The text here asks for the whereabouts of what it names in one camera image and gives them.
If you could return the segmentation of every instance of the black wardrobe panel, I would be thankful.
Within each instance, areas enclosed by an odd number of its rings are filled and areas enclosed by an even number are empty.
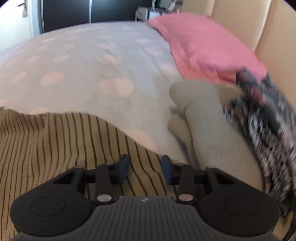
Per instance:
[[[151,7],[152,0],[92,0],[91,22],[135,20],[138,7]]]
[[[89,0],[43,1],[44,32],[89,23]]]

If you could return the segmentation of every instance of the pink pillow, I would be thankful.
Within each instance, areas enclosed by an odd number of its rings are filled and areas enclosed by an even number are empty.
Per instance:
[[[249,69],[261,81],[267,74],[252,51],[206,16],[170,14],[149,21],[169,42],[185,79],[236,82],[236,72]]]

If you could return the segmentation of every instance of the striped fabric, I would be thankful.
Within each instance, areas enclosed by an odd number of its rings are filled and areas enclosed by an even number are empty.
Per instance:
[[[160,156],[135,143],[106,121],[88,114],[24,115],[0,111],[0,237],[12,239],[16,230],[9,217],[12,202],[21,194],[74,166],[94,169],[131,157],[118,195],[175,195],[165,184]],[[93,186],[86,196],[93,199]]]

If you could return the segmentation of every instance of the headboard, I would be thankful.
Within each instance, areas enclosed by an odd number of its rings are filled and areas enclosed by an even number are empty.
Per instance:
[[[284,0],[183,0],[184,12],[208,15],[265,64],[296,107],[296,12]]]

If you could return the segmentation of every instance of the polka dot bed sheet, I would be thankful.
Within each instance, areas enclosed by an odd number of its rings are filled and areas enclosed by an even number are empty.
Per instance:
[[[167,123],[183,81],[169,44],[145,23],[85,24],[0,53],[0,106],[21,113],[87,112],[150,150],[186,158]]]

